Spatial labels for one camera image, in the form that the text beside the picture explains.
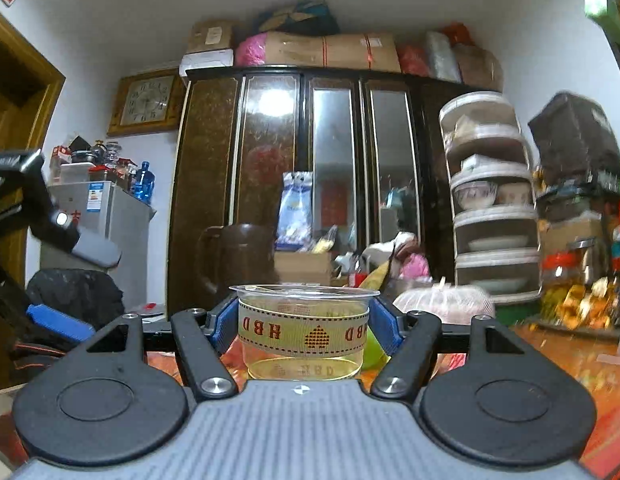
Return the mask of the glass jar red lid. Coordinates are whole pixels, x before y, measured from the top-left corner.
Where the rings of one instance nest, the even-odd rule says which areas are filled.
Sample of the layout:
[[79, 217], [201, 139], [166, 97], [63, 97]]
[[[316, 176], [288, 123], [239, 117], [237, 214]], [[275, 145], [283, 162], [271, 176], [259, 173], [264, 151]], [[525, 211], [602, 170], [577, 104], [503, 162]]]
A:
[[580, 260], [574, 252], [555, 252], [542, 261], [541, 312], [552, 318], [557, 306], [565, 300], [569, 289], [581, 281]]

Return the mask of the blue floral white bowl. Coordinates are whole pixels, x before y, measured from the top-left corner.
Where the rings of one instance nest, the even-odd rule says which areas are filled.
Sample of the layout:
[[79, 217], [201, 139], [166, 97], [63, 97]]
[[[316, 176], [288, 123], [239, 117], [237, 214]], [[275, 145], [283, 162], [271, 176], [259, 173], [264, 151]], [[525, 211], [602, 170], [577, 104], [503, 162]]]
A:
[[473, 181], [459, 185], [453, 195], [462, 210], [486, 209], [494, 205], [498, 185], [490, 181]]

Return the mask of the green plastic cup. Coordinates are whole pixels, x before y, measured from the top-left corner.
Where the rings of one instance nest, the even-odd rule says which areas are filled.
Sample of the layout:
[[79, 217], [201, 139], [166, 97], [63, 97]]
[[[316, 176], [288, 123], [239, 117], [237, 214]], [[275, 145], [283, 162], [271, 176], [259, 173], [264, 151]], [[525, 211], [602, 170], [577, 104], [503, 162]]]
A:
[[369, 328], [366, 332], [366, 344], [363, 353], [361, 370], [380, 370], [389, 360], [387, 353], [383, 351], [373, 331]]

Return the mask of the black garbage bag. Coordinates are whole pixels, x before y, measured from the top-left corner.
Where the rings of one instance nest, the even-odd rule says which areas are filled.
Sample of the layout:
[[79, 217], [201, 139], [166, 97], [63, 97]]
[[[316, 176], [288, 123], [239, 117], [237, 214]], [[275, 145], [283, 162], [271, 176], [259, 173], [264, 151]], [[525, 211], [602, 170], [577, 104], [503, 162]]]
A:
[[37, 271], [25, 289], [32, 304], [44, 304], [100, 330], [124, 315], [123, 292], [104, 272], [81, 269]]

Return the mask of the cardboard box with label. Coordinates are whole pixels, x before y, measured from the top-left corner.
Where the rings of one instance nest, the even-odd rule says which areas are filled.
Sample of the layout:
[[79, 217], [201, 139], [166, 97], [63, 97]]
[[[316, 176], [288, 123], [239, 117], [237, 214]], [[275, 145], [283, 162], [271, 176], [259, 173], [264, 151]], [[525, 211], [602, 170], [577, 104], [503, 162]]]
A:
[[333, 259], [328, 252], [275, 252], [274, 266], [281, 283], [331, 284]]

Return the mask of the olive green cloth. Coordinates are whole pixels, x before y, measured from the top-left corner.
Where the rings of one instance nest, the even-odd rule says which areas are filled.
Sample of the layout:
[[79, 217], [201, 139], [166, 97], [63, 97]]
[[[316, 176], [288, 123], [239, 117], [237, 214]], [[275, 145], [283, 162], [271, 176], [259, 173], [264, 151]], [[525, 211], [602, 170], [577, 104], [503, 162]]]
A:
[[386, 287], [387, 282], [391, 279], [391, 268], [392, 263], [390, 260], [387, 260], [380, 266], [377, 266], [377, 268], [368, 274], [368, 276], [363, 280], [360, 287], [382, 292]]

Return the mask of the white carton box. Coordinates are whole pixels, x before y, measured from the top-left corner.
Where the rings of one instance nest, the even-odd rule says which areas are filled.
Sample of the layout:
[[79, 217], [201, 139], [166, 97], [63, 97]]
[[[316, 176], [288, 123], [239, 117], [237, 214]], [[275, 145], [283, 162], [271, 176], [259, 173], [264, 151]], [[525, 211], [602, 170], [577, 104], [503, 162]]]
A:
[[137, 315], [143, 323], [154, 323], [165, 321], [167, 319], [167, 309], [164, 304], [156, 304], [150, 302], [143, 306], [128, 311], [129, 315]]

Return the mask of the tray of dried orange peels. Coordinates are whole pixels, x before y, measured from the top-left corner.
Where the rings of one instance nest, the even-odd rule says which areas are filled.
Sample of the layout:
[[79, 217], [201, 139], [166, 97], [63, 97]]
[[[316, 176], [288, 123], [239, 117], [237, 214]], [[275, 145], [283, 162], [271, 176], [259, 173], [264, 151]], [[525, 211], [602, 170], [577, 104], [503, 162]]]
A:
[[531, 321], [560, 332], [598, 338], [620, 337], [620, 283], [600, 278], [592, 285], [544, 286], [540, 313]]

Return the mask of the dark wooden wardrobe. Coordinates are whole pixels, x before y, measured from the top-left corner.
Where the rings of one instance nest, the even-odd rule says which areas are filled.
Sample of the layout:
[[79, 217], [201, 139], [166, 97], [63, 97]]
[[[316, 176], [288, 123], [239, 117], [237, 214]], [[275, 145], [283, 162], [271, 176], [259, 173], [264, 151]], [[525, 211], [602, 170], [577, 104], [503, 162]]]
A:
[[436, 278], [453, 278], [452, 206], [439, 113], [466, 84], [308, 67], [191, 70], [177, 141], [167, 266], [170, 313], [210, 309], [203, 232], [275, 229], [283, 177], [313, 176], [316, 232], [350, 250], [381, 237], [381, 202], [406, 190], [407, 226]]

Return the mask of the white tiered dish rack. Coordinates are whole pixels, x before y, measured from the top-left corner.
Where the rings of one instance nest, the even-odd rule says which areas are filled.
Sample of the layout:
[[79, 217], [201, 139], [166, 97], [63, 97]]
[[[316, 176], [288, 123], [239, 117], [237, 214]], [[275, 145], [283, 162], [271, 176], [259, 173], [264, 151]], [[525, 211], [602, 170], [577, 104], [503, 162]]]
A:
[[541, 294], [539, 214], [530, 148], [513, 105], [495, 91], [457, 96], [439, 112], [450, 188], [454, 279], [498, 307]]

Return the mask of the red floral tablecloth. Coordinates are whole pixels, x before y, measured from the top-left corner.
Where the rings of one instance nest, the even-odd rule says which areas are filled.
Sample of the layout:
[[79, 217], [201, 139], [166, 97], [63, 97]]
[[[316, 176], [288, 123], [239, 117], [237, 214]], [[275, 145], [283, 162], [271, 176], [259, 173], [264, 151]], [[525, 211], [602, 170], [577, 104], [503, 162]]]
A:
[[[581, 338], [545, 330], [538, 325], [515, 326], [514, 332], [577, 379], [595, 400], [598, 419], [580, 462], [600, 479], [620, 479], [620, 356], [617, 346], [609, 341]], [[150, 366], [171, 375], [181, 385], [175, 354], [171, 351], [150, 351]], [[239, 389], [247, 380], [240, 341], [232, 344], [229, 354], [221, 357]], [[435, 374], [441, 375], [465, 364], [464, 354], [439, 354]]]

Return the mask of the blue water bottle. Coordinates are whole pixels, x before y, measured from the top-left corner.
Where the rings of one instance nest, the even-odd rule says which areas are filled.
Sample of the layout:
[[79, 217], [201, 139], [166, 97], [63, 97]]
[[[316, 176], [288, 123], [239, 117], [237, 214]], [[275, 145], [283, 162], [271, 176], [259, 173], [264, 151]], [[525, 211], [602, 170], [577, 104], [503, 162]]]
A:
[[142, 166], [135, 172], [131, 192], [138, 200], [146, 205], [150, 205], [153, 188], [154, 174], [150, 171], [150, 162], [144, 160]]

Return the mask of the long cardboard box on wardrobe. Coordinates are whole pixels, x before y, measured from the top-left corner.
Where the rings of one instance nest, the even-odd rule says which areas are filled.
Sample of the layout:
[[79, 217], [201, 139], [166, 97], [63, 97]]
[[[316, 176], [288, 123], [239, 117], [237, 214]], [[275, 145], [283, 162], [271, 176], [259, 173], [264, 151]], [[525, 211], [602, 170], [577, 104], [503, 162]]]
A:
[[323, 37], [268, 32], [263, 61], [267, 65], [401, 72], [393, 37], [377, 32]]

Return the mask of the clear plastic cup HBD band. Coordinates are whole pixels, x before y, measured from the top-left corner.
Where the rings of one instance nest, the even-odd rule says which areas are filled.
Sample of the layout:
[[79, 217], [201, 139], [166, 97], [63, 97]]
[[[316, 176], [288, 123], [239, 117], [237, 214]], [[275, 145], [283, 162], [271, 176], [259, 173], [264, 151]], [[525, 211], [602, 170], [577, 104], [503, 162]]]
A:
[[275, 284], [232, 291], [251, 378], [340, 380], [359, 373], [377, 290]]

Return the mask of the pink plastic bag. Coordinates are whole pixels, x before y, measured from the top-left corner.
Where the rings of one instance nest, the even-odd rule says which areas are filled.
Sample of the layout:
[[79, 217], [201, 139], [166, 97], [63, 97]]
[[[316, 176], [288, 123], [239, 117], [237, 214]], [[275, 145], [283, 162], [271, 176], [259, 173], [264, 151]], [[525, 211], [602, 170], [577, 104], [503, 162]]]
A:
[[427, 258], [422, 254], [408, 255], [402, 263], [399, 276], [403, 280], [429, 278], [430, 270]]

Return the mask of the wooden framed wall clock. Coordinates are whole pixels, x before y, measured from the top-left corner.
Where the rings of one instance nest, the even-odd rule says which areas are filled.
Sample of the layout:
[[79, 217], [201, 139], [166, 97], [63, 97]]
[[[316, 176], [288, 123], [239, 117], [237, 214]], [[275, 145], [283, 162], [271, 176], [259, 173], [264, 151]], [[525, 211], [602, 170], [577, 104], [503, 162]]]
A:
[[181, 121], [185, 92], [177, 68], [122, 78], [116, 90], [107, 136], [176, 130]]

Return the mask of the brown plastic pitcher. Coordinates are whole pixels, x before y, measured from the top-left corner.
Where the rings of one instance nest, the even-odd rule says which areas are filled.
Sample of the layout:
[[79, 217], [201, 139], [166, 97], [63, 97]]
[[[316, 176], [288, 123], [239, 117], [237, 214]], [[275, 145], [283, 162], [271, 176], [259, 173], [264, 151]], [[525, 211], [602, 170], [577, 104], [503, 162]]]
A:
[[274, 234], [265, 226], [209, 226], [199, 236], [196, 261], [198, 283], [212, 307], [231, 292], [232, 286], [278, 281]]

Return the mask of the grey small refrigerator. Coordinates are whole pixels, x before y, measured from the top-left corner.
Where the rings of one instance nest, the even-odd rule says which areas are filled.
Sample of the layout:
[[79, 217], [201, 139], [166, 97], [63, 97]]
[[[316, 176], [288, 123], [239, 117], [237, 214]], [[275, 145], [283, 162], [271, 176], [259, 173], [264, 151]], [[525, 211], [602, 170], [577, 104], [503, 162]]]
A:
[[154, 210], [110, 181], [58, 184], [49, 191], [79, 226], [118, 245], [120, 262], [107, 273], [123, 292], [127, 311], [145, 306], [148, 232]]

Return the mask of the white mesh food cover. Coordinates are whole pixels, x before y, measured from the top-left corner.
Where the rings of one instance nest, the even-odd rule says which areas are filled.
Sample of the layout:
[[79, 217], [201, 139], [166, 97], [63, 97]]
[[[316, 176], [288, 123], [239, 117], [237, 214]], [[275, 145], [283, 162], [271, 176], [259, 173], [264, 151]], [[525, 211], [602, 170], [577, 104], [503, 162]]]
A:
[[443, 324], [470, 325], [477, 315], [496, 316], [496, 307], [481, 288], [456, 286], [444, 282], [408, 289], [392, 301], [403, 313], [426, 312], [438, 316]]

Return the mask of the blue white snack bag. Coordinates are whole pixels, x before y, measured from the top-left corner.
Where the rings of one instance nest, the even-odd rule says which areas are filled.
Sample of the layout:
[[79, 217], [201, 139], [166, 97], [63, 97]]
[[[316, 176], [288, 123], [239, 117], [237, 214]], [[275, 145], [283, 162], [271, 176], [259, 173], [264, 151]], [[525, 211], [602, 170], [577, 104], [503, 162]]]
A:
[[294, 171], [283, 175], [275, 249], [299, 252], [312, 240], [313, 172]]

